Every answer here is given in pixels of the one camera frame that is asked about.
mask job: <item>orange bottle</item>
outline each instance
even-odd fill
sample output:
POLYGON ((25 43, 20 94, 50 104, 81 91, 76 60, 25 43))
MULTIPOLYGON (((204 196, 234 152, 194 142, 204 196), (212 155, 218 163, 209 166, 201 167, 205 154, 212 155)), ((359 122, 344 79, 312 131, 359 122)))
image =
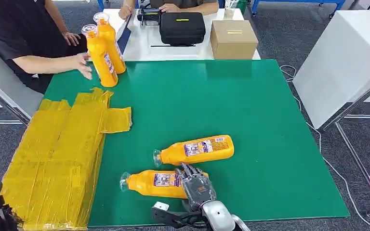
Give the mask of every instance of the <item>orange bottle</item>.
POLYGON ((186 199, 181 179, 175 171, 146 170, 130 175, 124 172, 120 179, 122 191, 134 190, 144 196, 159 196, 186 199))
POLYGON ((157 167, 161 164, 179 166, 181 162, 193 164, 230 158, 234 151, 230 136, 221 135, 175 143, 162 151, 154 150, 153 158, 157 167))
POLYGON ((106 51, 106 44, 98 37, 97 26, 94 24, 85 25, 81 32, 87 38, 87 49, 100 77, 101 85, 106 88, 115 86, 118 82, 117 74, 106 51))
POLYGON ((119 46, 116 40, 116 31, 109 23, 110 16, 104 12, 96 13, 93 20, 97 23, 99 36, 106 43, 106 49, 110 55, 111 62, 114 65, 117 74, 125 72, 125 63, 122 58, 119 46))

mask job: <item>black t-shirt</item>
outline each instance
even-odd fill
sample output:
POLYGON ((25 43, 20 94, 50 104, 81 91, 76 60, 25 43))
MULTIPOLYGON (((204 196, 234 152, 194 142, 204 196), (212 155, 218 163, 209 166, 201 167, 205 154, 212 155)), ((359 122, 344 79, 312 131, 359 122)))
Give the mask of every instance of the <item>black t-shirt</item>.
POLYGON ((66 56, 67 44, 45 8, 45 0, 0 0, 0 57, 28 87, 41 92, 50 75, 33 78, 12 60, 26 55, 66 56))

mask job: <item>clear bottle cap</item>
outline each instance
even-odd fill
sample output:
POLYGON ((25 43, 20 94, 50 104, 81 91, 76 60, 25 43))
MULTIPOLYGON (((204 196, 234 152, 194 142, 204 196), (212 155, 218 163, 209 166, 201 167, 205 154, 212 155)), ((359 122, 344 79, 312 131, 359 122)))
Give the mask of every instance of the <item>clear bottle cap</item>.
POLYGON ((120 178, 120 189, 122 192, 128 190, 128 184, 127 184, 127 179, 128 177, 130 177, 131 174, 128 173, 128 172, 124 172, 122 175, 121 175, 121 178, 120 178))
POLYGON ((97 23, 97 25, 107 25, 110 16, 104 12, 98 12, 94 15, 93 20, 97 23))
POLYGON ((155 166, 159 167, 162 165, 162 160, 161 160, 161 151, 155 149, 154 153, 152 154, 152 158, 154 160, 155 166))
POLYGON ((81 29, 81 32, 88 38, 94 38, 97 35, 97 26, 94 24, 85 25, 81 29))

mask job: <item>person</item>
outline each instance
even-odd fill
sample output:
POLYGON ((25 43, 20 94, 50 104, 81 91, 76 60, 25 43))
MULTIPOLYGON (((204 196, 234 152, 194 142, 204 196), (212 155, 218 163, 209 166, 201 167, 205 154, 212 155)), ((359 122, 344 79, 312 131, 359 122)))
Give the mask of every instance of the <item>person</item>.
POLYGON ((0 58, 29 88, 44 94, 53 74, 74 69, 91 79, 86 52, 52 0, 0 0, 0 58))
MULTIPOLYGON (((119 11, 122 19, 126 19, 135 8, 135 1, 124 0, 119 11)), ((162 12, 200 12, 203 15, 218 12, 218 0, 150 0, 151 7, 162 12)))

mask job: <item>green table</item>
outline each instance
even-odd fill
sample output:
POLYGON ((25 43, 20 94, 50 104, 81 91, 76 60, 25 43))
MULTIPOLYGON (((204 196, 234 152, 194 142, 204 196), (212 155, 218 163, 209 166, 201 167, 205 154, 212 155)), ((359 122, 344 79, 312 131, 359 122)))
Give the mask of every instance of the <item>green table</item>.
MULTIPOLYGON (((55 75, 45 98, 73 103, 97 76, 55 75)), ((228 134, 233 157, 197 164, 229 211, 243 220, 346 217, 348 210, 274 60, 127 62, 110 107, 132 106, 129 132, 107 134, 89 226, 155 224, 156 201, 121 192, 125 171, 156 169, 154 149, 228 134)), ((164 165, 162 169, 174 169, 164 165)))

